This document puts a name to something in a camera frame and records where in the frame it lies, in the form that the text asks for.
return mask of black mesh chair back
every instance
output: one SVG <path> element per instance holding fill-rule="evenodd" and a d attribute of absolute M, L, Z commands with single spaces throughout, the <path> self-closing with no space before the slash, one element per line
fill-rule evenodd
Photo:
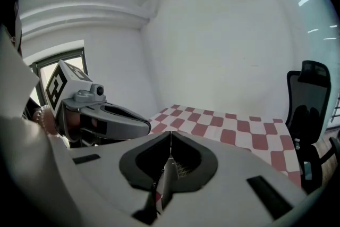
<path fill-rule="evenodd" d="M 303 61 L 301 71 L 287 74 L 289 114 L 286 125 L 299 145 L 315 143 L 322 131 L 329 94 L 330 75 L 327 67 L 315 61 Z"/>

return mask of window frame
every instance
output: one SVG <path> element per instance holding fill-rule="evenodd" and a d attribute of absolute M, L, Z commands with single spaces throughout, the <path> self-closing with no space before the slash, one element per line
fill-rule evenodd
<path fill-rule="evenodd" d="M 42 59 L 40 61 L 36 61 L 30 65 L 30 67 L 33 70 L 33 73 L 39 77 L 39 82 L 36 85 L 36 91 L 39 99 L 40 105 L 46 105 L 47 99 L 45 97 L 43 82 L 41 81 L 41 74 L 40 69 L 44 68 L 48 65 L 57 63 L 59 60 L 67 61 L 73 58 L 81 57 L 82 63 L 83 63 L 83 70 L 86 75 L 88 75 L 87 66 L 86 66 L 86 58 L 85 58 L 85 50 L 84 48 L 75 49 L 68 52 L 62 52 L 50 57 L 47 57 L 45 59 Z"/>
<path fill-rule="evenodd" d="M 340 114 L 336 114 L 337 110 L 340 109 L 339 104 L 340 104 L 340 92 L 338 93 L 338 97 L 337 97 L 336 104 L 333 110 L 333 114 L 331 115 L 331 118 L 329 120 L 331 123 L 334 121 L 334 118 L 340 117 Z M 334 126 L 328 126 L 326 131 L 335 130 L 339 128 L 340 128 L 340 124 L 337 123 L 337 124 L 334 124 Z"/>

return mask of bracelet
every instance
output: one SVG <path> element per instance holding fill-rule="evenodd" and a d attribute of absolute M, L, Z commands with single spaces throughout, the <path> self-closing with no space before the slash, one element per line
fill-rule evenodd
<path fill-rule="evenodd" d="M 38 124 L 41 124 L 45 134 L 47 136 L 54 136 L 52 135 L 51 133 L 49 133 L 47 130 L 46 130 L 46 126 L 45 126 L 45 121 L 44 121 L 44 116 L 45 116 L 45 111 L 49 109 L 49 106 L 48 105 L 44 105 L 40 108 L 39 112 L 38 112 L 38 115 L 37 115 L 37 123 Z"/>

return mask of office chair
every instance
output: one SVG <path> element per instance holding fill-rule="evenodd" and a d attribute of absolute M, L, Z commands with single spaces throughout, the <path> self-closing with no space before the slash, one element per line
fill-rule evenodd
<path fill-rule="evenodd" d="M 290 107 L 286 125 L 294 142 L 302 170 L 301 184 L 307 193 L 322 184 L 321 165 L 330 158 L 319 158 L 312 145 L 318 141 L 325 120 L 331 90 L 330 74 L 324 64 L 303 61 L 301 71 L 287 74 Z"/>

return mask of checkered tablecloth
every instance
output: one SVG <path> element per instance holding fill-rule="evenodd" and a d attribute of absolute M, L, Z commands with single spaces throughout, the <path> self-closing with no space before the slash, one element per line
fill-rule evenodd
<path fill-rule="evenodd" d="M 173 105 L 149 121 L 151 133 L 182 131 L 244 148 L 301 187 L 298 158 L 288 128 L 281 119 Z"/>

